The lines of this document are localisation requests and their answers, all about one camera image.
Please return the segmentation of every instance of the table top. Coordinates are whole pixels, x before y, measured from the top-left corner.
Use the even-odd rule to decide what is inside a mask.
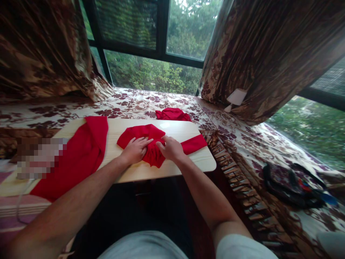
[[[77,129],[84,123],[84,119],[73,120],[63,127],[54,138],[71,138]],[[108,118],[109,130],[106,151],[103,162],[98,169],[121,154],[122,148],[120,148],[116,142],[126,128],[147,124],[153,124],[160,130],[163,130],[166,135],[175,138],[179,142],[183,142],[200,134],[197,125],[192,122]],[[190,154],[189,157],[203,172],[209,172],[216,169],[216,161],[207,146]],[[165,160],[161,168],[157,168],[156,166],[150,167],[148,163],[141,161],[131,165],[116,183],[141,181],[180,174],[181,172],[178,167],[170,160]],[[2,182],[0,185],[0,196],[15,196],[19,195],[24,190],[28,180],[19,180],[16,176],[17,171],[14,171]],[[29,194],[38,182],[39,180],[34,181],[24,194]]]

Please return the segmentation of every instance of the black bag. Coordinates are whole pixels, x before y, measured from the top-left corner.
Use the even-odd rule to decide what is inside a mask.
[[[325,204],[321,199],[325,184],[299,164],[287,169],[268,163],[263,168],[263,178],[267,191],[289,205],[307,209]]]

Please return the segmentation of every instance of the brown floral curtain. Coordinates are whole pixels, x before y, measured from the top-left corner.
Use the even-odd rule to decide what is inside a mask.
[[[228,105],[248,124],[264,122],[345,54],[345,1],[224,0],[205,58],[203,99]]]
[[[93,101],[114,94],[93,65],[78,0],[0,3],[0,102],[81,90]]]

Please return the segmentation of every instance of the forearm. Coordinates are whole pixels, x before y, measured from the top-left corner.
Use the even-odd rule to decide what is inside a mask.
[[[11,242],[11,257],[57,258],[127,166],[115,158],[61,196]]]
[[[229,201],[216,185],[189,159],[176,161],[193,199],[207,225],[214,230],[228,221],[241,222]]]

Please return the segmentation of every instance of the folded red fabric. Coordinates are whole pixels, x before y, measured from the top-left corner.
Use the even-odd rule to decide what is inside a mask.
[[[97,171],[103,161],[108,133],[107,117],[90,116],[67,142],[66,150],[52,168],[52,175],[41,179],[30,192],[53,202]]]
[[[152,124],[145,126],[135,126],[127,128],[122,135],[119,137],[117,144],[125,149],[132,138],[148,137],[148,139],[153,138],[153,141],[147,146],[147,152],[143,157],[143,161],[148,162],[150,166],[155,165],[160,168],[165,160],[165,157],[156,145],[156,142],[161,142],[165,145],[165,142],[161,139],[165,135],[165,132],[158,129]],[[204,137],[200,134],[196,137],[188,139],[181,143],[183,151],[186,155],[189,155],[205,146],[207,142]]]
[[[191,121],[188,114],[179,108],[165,108],[163,111],[156,111],[157,119],[168,121]]]

